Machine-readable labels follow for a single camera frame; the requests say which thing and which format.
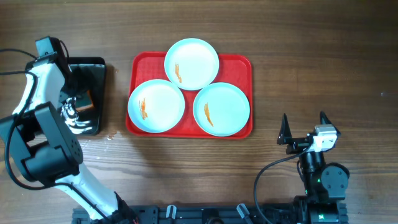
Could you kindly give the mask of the orange green sponge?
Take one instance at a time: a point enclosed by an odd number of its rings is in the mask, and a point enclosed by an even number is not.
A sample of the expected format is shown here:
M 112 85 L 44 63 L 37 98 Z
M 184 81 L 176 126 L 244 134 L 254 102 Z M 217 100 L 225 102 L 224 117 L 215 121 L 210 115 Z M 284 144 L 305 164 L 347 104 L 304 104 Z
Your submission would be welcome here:
M 94 108 L 95 106 L 89 90 L 76 96 L 75 109 L 77 112 L 93 110 Z

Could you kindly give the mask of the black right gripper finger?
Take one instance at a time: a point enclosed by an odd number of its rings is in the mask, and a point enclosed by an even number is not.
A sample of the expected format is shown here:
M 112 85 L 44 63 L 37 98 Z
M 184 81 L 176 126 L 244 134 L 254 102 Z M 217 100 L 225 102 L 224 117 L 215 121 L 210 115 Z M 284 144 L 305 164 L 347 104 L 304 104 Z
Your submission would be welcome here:
M 336 130 L 336 135 L 340 136 L 341 132 L 338 130 L 338 128 L 328 119 L 327 115 L 325 114 L 324 111 L 320 112 L 320 123 L 321 124 L 330 124 L 334 127 L 334 129 Z
M 290 131 L 290 126 L 289 126 L 289 122 L 287 119 L 287 115 L 284 113 L 284 115 L 282 117 L 281 128 L 280 128 L 279 135 L 277 138 L 277 144 L 285 145 L 285 144 L 291 144 L 291 143 L 292 143 L 292 133 Z

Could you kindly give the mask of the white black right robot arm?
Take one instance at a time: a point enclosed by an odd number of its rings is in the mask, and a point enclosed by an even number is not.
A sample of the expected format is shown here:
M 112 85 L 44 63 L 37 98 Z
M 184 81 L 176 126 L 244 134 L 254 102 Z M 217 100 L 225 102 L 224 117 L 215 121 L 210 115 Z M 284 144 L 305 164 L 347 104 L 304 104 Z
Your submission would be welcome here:
M 320 112 L 320 124 L 304 138 L 293 138 L 286 115 L 282 117 L 277 144 L 286 145 L 286 154 L 298 156 L 304 196 L 296 196 L 290 206 L 291 223 L 349 222 L 346 204 L 349 170 L 336 162 L 327 164 L 324 153 L 335 148 L 341 133 Z

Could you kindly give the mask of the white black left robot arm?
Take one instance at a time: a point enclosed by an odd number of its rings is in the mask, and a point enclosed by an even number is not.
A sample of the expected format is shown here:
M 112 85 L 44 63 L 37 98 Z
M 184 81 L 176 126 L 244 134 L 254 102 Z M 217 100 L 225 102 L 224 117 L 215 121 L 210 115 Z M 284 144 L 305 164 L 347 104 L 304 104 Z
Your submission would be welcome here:
M 21 102 L 1 120 L 10 178 L 24 189 L 34 189 L 15 177 L 9 162 L 13 159 L 26 180 L 40 182 L 39 190 L 64 191 L 87 211 L 91 223 L 138 223 L 127 203 L 84 165 L 80 143 L 57 111 L 67 81 L 77 85 L 98 80 L 104 85 L 104 59 L 72 57 L 63 72 L 54 60 L 40 58 L 28 63 L 23 74 L 27 85 Z

